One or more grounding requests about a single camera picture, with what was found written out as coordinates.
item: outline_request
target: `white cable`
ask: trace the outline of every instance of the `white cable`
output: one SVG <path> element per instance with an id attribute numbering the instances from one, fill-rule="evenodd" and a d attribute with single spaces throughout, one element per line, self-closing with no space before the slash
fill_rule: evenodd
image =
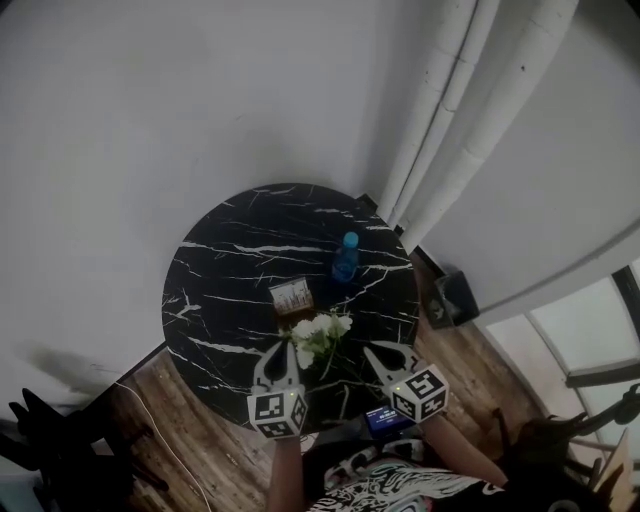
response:
<path id="1" fill-rule="evenodd" d="M 191 479 L 195 482 L 196 486 L 198 487 L 198 489 L 200 489 L 200 494 L 202 495 L 202 499 L 204 500 L 205 504 L 207 505 L 207 510 L 209 512 L 211 512 L 211 506 L 209 505 L 209 501 L 207 500 L 207 496 L 204 493 L 204 489 L 202 488 L 202 486 L 198 483 L 198 481 L 196 480 L 196 477 L 193 476 L 193 474 L 191 473 L 191 471 L 189 471 L 187 469 L 187 466 L 184 465 L 184 463 L 178 458 L 178 456 L 175 454 L 175 452 L 171 449 L 171 446 L 169 446 L 169 443 L 167 443 L 167 440 L 162 436 L 162 434 L 160 433 L 160 430 L 158 429 L 158 425 L 156 425 L 155 420 L 153 419 L 153 416 L 151 416 L 151 413 L 149 412 L 149 409 L 147 409 L 147 406 L 144 405 L 144 402 L 142 401 L 142 398 L 140 398 L 140 395 L 138 395 L 138 393 L 136 393 L 133 389 L 131 389 L 130 387 L 125 386 L 124 384 L 120 384 L 119 382 L 116 382 L 116 385 L 120 386 L 121 388 L 124 389 L 128 389 L 129 391 L 131 391 L 136 398 L 140 401 L 140 403 L 142 404 L 142 407 L 144 408 L 144 410 L 146 411 L 146 413 L 149 415 L 149 418 L 151 419 L 151 423 L 153 424 L 153 428 L 156 431 L 156 434 L 158 434 L 158 436 L 160 437 L 160 439 L 162 439 L 162 442 L 165 444 L 165 446 L 167 447 L 167 449 L 169 450 L 169 452 L 171 452 L 171 455 L 173 455 L 175 457 L 175 459 L 180 463 L 180 465 L 184 468 L 184 470 L 187 472 L 187 474 L 191 477 Z"/>

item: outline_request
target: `bottle cap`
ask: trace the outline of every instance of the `bottle cap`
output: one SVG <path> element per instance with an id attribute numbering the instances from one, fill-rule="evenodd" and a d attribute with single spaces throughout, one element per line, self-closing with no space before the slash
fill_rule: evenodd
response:
<path id="1" fill-rule="evenodd" d="M 350 249 L 358 247 L 358 235 L 353 231 L 349 231 L 346 235 L 344 235 L 342 243 L 345 247 L 348 247 Z"/>

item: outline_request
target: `white wall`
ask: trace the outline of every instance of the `white wall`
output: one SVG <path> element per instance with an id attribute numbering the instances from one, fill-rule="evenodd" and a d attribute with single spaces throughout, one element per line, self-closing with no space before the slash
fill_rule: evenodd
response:
<path id="1" fill-rule="evenodd" d="M 286 180 L 362 192 L 372 148 L 387 158 L 406 116 L 437 3 L 13 2 L 0 416 L 22 387 L 82 402 L 161 343 L 172 255 L 220 201 Z"/>
<path id="2" fill-rule="evenodd" d="M 472 92 L 438 154 L 436 176 L 491 87 L 525 4 L 502 2 Z M 481 308 L 563 272 L 640 219 L 639 34 L 640 20 L 624 0 L 581 0 L 531 99 L 422 242 L 437 262 L 466 272 Z M 409 218 L 429 190 L 417 194 Z"/>

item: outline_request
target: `blue water bottle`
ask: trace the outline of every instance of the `blue water bottle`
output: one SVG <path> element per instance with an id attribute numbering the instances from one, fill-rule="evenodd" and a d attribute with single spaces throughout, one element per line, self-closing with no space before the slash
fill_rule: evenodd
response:
<path id="1" fill-rule="evenodd" d="M 331 275 L 339 283 L 348 283 L 358 269 L 358 235 L 349 231 L 342 239 L 342 247 L 336 251 Z"/>

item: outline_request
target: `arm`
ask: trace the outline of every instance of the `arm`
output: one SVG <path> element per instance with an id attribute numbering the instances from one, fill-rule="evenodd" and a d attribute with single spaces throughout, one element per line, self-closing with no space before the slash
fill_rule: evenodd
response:
<path id="1" fill-rule="evenodd" d="M 276 441 L 267 512 L 303 512 L 304 510 L 300 439 L 291 437 Z"/>
<path id="2" fill-rule="evenodd" d="M 498 487 L 504 487 L 507 483 L 507 477 L 502 470 L 442 416 L 432 416 L 420 427 L 424 440 L 451 471 L 480 478 Z"/>

